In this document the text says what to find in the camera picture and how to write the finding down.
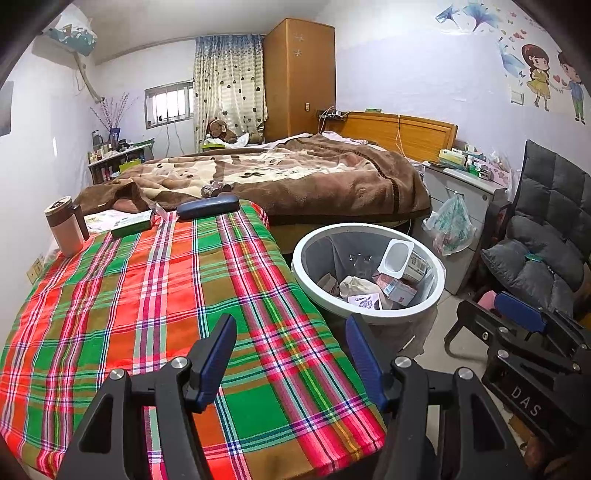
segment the cable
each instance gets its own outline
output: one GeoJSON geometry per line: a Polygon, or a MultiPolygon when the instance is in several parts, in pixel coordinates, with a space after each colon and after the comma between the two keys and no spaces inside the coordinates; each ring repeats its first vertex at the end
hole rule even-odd
{"type": "Polygon", "coordinates": [[[406,158],[406,155],[404,154],[404,149],[402,148],[402,138],[400,137],[400,113],[398,114],[398,134],[396,135],[396,146],[400,148],[402,156],[406,158]]]}
{"type": "Polygon", "coordinates": [[[328,112],[330,112],[330,109],[331,109],[331,108],[336,108],[336,105],[333,105],[333,106],[331,106],[331,107],[328,107],[328,108],[327,108],[327,109],[324,111],[324,113],[322,113],[322,115],[320,115],[320,116],[318,117],[318,133],[319,133],[319,134],[321,134],[321,133],[322,133],[322,130],[324,130],[324,125],[326,124],[326,117],[325,117],[325,115],[326,115],[328,112]],[[322,129],[320,128],[320,120],[324,120],[324,121],[322,122],[322,129]]]}
{"type": "Polygon", "coordinates": [[[177,130],[177,123],[175,122],[175,123],[173,123],[173,125],[174,125],[174,131],[176,132],[176,134],[177,134],[177,138],[178,138],[178,146],[179,146],[179,147],[181,147],[181,152],[182,152],[182,153],[183,153],[183,155],[184,155],[183,144],[181,143],[181,138],[180,138],[180,137],[179,137],[179,135],[178,135],[178,130],[177,130]]]}
{"type": "Polygon", "coordinates": [[[168,145],[166,146],[165,158],[168,158],[168,151],[170,150],[170,134],[168,133],[168,120],[166,120],[166,137],[168,138],[168,145]]]}

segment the screw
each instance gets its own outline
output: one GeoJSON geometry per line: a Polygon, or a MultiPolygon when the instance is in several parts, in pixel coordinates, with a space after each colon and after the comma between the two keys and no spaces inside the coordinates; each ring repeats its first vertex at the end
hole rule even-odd
{"type": "Polygon", "coordinates": [[[465,367],[462,367],[461,369],[459,369],[457,371],[457,374],[463,380],[472,380],[472,378],[474,377],[474,372],[472,370],[470,370],[469,368],[465,368],[465,367]]]}
{"type": "Polygon", "coordinates": [[[178,356],[177,358],[174,358],[172,362],[170,362],[170,364],[173,366],[173,368],[177,368],[177,369],[185,368],[188,363],[189,363],[189,360],[187,360],[183,356],[178,356]]]}
{"type": "Polygon", "coordinates": [[[394,360],[394,363],[396,364],[396,366],[398,368],[408,368],[408,367],[410,367],[413,364],[411,362],[411,359],[408,358],[407,356],[398,356],[398,357],[396,357],[396,360],[394,360]]]}
{"type": "Polygon", "coordinates": [[[123,371],[122,368],[115,368],[115,370],[113,370],[110,374],[109,374],[109,378],[111,380],[121,380],[123,378],[123,376],[125,375],[125,371],[123,371]]]}

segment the decorative branch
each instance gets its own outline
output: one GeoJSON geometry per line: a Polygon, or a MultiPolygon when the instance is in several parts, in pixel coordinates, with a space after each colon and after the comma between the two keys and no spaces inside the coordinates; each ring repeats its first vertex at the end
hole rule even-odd
{"type": "Polygon", "coordinates": [[[100,123],[107,129],[110,133],[112,128],[119,128],[119,124],[123,119],[123,115],[133,103],[137,100],[137,98],[131,100],[128,104],[129,100],[129,93],[124,93],[121,96],[121,99],[118,102],[115,102],[113,105],[113,99],[104,99],[100,103],[99,112],[97,112],[94,108],[90,107],[92,112],[96,115],[96,117],[100,120],[100,123]]]}

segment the red green plaid sheet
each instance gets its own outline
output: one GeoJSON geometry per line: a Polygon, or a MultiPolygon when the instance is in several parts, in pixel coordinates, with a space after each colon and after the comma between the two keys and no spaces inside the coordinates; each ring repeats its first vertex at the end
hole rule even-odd
{"type": "MultiPolygon", "coordinates": [[[[238,341],[215,403],[194,420],[219,480],[327,475],[376,452],[384,427],[353,366],[294,280],[256,205],[148,232],[91,237],[59,256],[22,307],[0,363],[0,432],[54,478],[109,372],[186,355],[222,313],[238,341]]],[[[146,408],[154,479],[166,479],[146,408]]]]}

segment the thermos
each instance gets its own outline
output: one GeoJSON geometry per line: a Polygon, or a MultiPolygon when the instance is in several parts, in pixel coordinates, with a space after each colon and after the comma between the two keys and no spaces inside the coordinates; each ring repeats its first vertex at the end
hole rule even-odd
{"type": "Polygon", "coordinates": [[[90,235],[82,208],[74,205],[72,197],[63,197],[46,208],[45,216],[65,257],[73,257],[82,250],[84,240],[88,240],[90,235]]]}

